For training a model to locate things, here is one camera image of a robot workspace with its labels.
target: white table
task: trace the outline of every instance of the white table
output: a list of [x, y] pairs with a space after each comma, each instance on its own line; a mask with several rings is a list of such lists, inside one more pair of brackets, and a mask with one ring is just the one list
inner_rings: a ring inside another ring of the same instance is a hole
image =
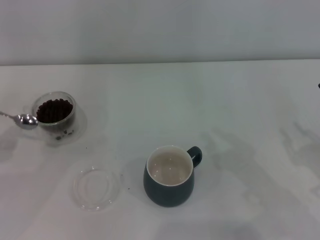
[[[2, 240], [318, 240], [320, 61], [0, 67], [4, 112], [70, 93], [85, 134], [53, 148], [0, 118]], [[143, 170], [161, 145], [203, 151], [190, 199], [146, 196]], [[98, 213], [70, 185], [92, 161], [121, 183]]]

